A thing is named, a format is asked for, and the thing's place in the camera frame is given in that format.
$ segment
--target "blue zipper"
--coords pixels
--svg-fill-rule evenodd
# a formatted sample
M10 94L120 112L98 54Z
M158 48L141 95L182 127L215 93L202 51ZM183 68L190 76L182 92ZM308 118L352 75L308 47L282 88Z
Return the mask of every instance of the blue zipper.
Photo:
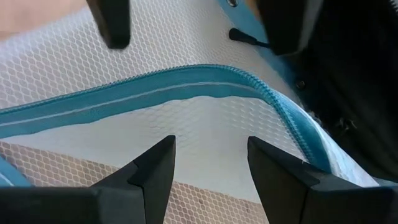
M322 140L320 139L320 136L317 133L315 127L313 127L312 124L310 124L308 119L303 117L302 114L296 113L298 110L296 110L295 108L297 108L298 106L291 102L283 100L279 95L280 93L271 89L258 77L244 70L226 65L184 65L180 67L157 70L154 72L149 72L139 75L137 77L125 78L123 80L118 80L113 83L97 86L88 90L82 90L67 95L57 96L47 100L29 103L27 105L4 109L0 111L0 116L9 113L15 113L22 110L27 110L37 106L51 104L60 100L67 100L69 98L89 93L94 93L96 91L104 90L105 88L116 87L118 85L123 85L127 82L137 81L142 78L161 76L163 73L166 72L177 72L179 70L187 71L187 70L199 70L199 69L226 70L234 74L237 74L240 78L245 80L246 81L245 85L253 88L266 103L270 104L275 108L275 110L278 112L279 116L282 118L283 122L285 123L285 125L289 128L294 139L297 141L300 149L302 150L303 154L308 159L308 161L313 165L317 166L318 168L323 169L324 171L331 172L330 163L328 160L328 156L325 152L325 149L323 147Z

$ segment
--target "blue trim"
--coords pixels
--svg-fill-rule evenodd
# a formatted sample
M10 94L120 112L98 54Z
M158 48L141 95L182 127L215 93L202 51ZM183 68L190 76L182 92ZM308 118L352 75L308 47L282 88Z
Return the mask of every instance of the blue trim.
M0 174L4 176L9 182L13 184L13 186L18 187L30 187L31 184L29 181L18 172L15 167L10 165L7 161L5 161L2 157L0 157ZM10 187L7 181L0 177L0 186L1 187Z
M2 110L0 138L32 134L65 125L90 123L170 100L203 95L217 98L253 97L264 100L279 113L307 159L318 168L331 172L317 130L312 123L302 119L302 114L294 113L294 108L298 106L285 102L279 94L254 75L224 65L189 65L153 72L92 90Z
M227 0L218 0L218 3L223 8L229 19L235 25L235 28L255 37L258 41L268 43L266 30L262 23L251 12L246 5L245 0L239 0L236 7L231 7ZM268 64L278 72L284 81L291 87L295 88L295 73L291 71L289 66L278 56L276 56L270 49L264 47L255 47L260 53L261 57L268 62Z

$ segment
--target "zipper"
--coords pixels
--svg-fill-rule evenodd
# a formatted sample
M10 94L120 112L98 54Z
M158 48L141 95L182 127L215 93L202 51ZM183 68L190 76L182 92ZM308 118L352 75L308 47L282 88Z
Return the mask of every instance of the zipper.
M66 100L68 98L73 98L75 96L79 96L79 95L84 95L87 93L92 93L95 91L100 91L103 90L105 88L111 88L111 87L116 87L118 85L122 85L124 83L127 82L132 82L134 80L138 80L141 78L146 78L146 77L153 77L156 75L162 75L165 72L170 72L170 71L178 71L178 70L194 70L194 69L220 69L220 70L226 70L229 72L233 72L237 75L239 75L242 79L247 80L249 83L249 86L254 88L255 91L257 91L262 97L263 100L270 104L275 110L276 112L278 112L279 116L282 118L283 122L285 123L285 125L288 127L289 131L291 132L291 134L293 135L294 139L296 140L299 148L301 149L301 151L303 152L303 154L305 155L305 157L308 159L308 161L310 163L312 163L313 165L316 165L318 168L321 168L325 171L331 172L330 169L330 163L328 160L328 157L325 153L324 156L322 156L322 158L315 158L315 156L312 153L312 150L318 150L318 149L311 149L306 140L304 140L303 136L300 133L300 129L299 127L295 124L294 120L292 119L292 116L290 115L290 113L282 106L283 103L281 102L281 100L279 99L280 96L278 95L278 93L276 91L274 91L273 89L271 89L267 84L265 84L262 80L260 80L258 77L252 75L249 72L246 72L244 70L241 70L239 68L234 68L234 67L230 67L227 65L210 65L210 64L203 64L203 65L184 65L184 66L179 66L179 67L172 67L172 68L166 68L166 69L161 69L161 70L156 70L153 72L149 72L149 73L144 73L142 75L138 75L136 77L131 77L131 78L125 78L122 80L118 80L112 83L108 83L108 84L104 84L104 85L100 85L94 88L90 88L87 90L82 90L82 91L77 91L74 93L69 93L66 95L62 95L62 96L56 96L54 98L50 98L47 100L42 100L42 101L37 101L34 103L29 103L27 105L22 105L22 106L16 106L13 108L9 108L9 109L4 109L4 110L0 110L0 115L3 114L8 114L8 113L14 113L17 111L21 111L21 110L26 110L29 108L33 108L36 106L42 106L48 103L52 103L54 101L59 101L59 100Z

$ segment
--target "mesh panel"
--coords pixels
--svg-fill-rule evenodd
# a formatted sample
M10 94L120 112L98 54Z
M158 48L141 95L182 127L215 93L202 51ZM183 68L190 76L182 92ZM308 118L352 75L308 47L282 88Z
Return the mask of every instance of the mesh panel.
M132 36L108 50L88 8L0 44L0 108L73 93L154 70L198 63L257 74L296 99L256 48L228 39L217 0L132 0Z
M118 168L0 142L0 154L36 186L90 186ZM174 182L164 223L268 223L261 204Z

